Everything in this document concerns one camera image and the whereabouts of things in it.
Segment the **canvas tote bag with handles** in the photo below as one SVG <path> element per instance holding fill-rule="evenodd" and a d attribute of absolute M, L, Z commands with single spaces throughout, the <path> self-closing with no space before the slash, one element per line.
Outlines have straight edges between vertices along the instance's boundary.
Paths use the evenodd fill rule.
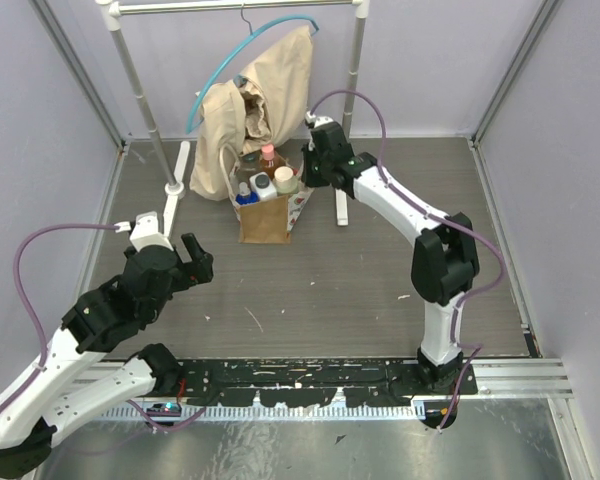
<path fill-rule="evenodd" d="M 269 201 L 258 201 L 255 204 L 240 206 L 235 197 L 239 182 L 236 170 L 239 159 L 237 151 L 230 145 L 221 148 L 219 154 L 220 167 L 227 187 L 229 200 L 240 225 L 239 241 L 249 244 L 288 244 L 291 242 L 291 231 L 296 225 L 302 211 L 313 194 L 301 180 L 302 169 L 293 169 L 298 178 L 298 191 L 292 195 L 279 195 Z"/>

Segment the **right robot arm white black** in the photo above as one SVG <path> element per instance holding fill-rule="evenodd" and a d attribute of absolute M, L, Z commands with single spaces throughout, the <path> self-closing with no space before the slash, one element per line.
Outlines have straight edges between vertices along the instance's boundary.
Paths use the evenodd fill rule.
<path fill-rule="evenodd" d="M 458 344 L 461 298 L 480 271 L 470 219 L 448 216 L 413 196 L 373 155 L 356 155 L 342 126 L 329 117 L 308 120 L 302 181 L 330 186 L 387 220 L 413 247 L 411 283 L 424 301 L 424 337 L 417 350 L 418 379 L 439 394 L 458 377 L 463 353 Z"/>

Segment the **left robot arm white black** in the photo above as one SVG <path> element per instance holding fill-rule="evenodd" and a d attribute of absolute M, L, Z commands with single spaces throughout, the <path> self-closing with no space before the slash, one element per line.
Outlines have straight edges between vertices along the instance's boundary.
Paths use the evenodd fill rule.
<path fill-rule="evenodd" d="M 0 394 L 0 478 L 36 469 L 64 439 L 98 414 L 136 396 L 174 393 L 181 366 L 149 344 L 120 369 L 80 390 L 68 386 L 120 343 L 154 323 L 174 294 L 208 283 L 213 257 L 196 237 L 181 237 L 191 259 L 171 244 L 129 247 L 121 274 L 82 294 L 65 314 L 46 355 Z"/>

